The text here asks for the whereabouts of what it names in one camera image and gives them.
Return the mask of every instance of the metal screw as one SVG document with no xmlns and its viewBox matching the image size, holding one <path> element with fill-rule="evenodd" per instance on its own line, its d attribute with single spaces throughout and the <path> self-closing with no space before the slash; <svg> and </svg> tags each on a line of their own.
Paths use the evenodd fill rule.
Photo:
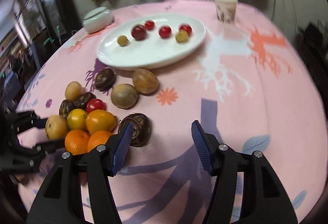
<svg viewBox="0 0 328 224">
<path fill-rule="evenodd" d="M 98 152 L 102 152 L 102 151 L 106 150 L 106 146 L 105 145 L 98 145 L 96 149 L 97 149 Z"/>
<path fill-rule="evenodd" d="M 228 146 L 227 145 L 219 145 L 219 149 L 221 150 L 221 151 L 226 151 L 226 150 L 228 150 Z"/>
<path fill-rule="evenodd" d="M 255 151 L 255 152 L 254 152 L 254 155 L 255 155 L 257 158 L 260 158 L 260 157 L 263 156 L 262 152 L 260 152 L 260 151 Z"/>
<path fill-rule="evenodd" d="M 66 158 L 69 158 L 71 156 L 71 154 L 69 152 L 64 152 L 62 154 L 62 158 L 66 159 Z"/>
</svg>

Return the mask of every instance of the yellow fruit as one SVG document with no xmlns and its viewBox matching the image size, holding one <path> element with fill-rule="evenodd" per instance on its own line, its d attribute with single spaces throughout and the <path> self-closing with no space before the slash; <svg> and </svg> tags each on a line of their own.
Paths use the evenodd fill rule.
<svg viewBox="0 0 328 224">
<path fill-rule="evenodd" d="M 117 43 L 120 45 L 120 46 L 126 46 L 128 43 L 129 43 L 129 40 L 127 39 L 126 36 L 124 35 L 121 35 L 117 38 Z"/>
<path fill-rule="evenodd" d="M 52 115 L 46 122 L 46 134 L 49 140 L 63 138 L 68 133 L 68 126 L 65 118 L 60 115 Z"/>
<path fill-rule="evenodd" d="M 94 134 L 100 130 L 111 131 L 116 126 L 116 120 L 112 113 L 97 109 L 88 114 L 86 124 L 89 133 Z"/>
<path fill-rule="evenodd" d="M 185 30 L 180 30 L 175 35 L 175 39 L 177 40 L 178 43 L 184 43 L 188 41 L 189 36 Z"/>
<path fill-rule="evenodd" d="M 83 109 L 77 108 L 69 112 L 67 117 L 67 125 L 70 130 L 81 129 L 86 130 L 86 118 L 88 113 Z"/>
<path fill-rule="evenodd" d="M 65 98 L 74 101 L 80 94 L 84 92 L 83 87 L 77 81 L 69 83 L 65 90 Z"/>
</svg>

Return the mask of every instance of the blue gripper pad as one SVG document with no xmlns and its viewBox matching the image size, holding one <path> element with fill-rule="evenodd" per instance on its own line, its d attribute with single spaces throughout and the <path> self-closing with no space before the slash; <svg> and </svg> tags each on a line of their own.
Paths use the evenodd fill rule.
<svg viewBox="0 0 328 224">
<path fill-rule="evenodd" d="M 113 154 L 112 168 L 110 169 L 115 176 L 118 171 L 122 169 L 126 154 L 132 140 L 133 125 L 128 123 L 124 131 L 122 131 L 121 138 Z"/>
<path fill-rule="evenodd" d="M 209 175 L 212 174 L 213 165 L 212 165 L 212 159 L 211 159 L 211 151 L 209 149 L 209 146 L 206 143 L 206 134 L 204 133 L 201 125 L 198 121 L 194 121 L 191 124 L 191 136 L 194 140 L 194 144 L 196 146 L 200 161 L 202 162 L 203 168 L 205 171 L 209 173 Z"/>
</svg>

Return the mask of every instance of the jar lid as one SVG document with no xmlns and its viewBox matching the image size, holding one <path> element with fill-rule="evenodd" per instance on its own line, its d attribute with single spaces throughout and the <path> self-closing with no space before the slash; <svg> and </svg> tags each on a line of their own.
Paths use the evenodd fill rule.
<svg viewBox="0 0 328 224">
<path fill-rule="evenodd" d="M 87 13 L 84 17 L 84 20 L 87 20 L 89 18 L 95 17 L 96 15 L 104 12 L 105 10 L 107 10 L 107 7 L 98 7 L 94 10 L 91 10 L 89 13 Z"/>
</svg>

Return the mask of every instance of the white ceramic jar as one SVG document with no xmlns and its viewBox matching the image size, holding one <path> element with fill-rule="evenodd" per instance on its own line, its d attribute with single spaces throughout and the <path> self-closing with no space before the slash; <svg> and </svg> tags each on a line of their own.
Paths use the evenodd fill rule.
<svg viewBox="0 0 328 224">
<path fill-rule="evenodd" d="M 98 32 L 113 22 L 113 13 L 107 7 L 98 7 L 87 13 L 83 27 L 88 33 Z"/>
</svg>

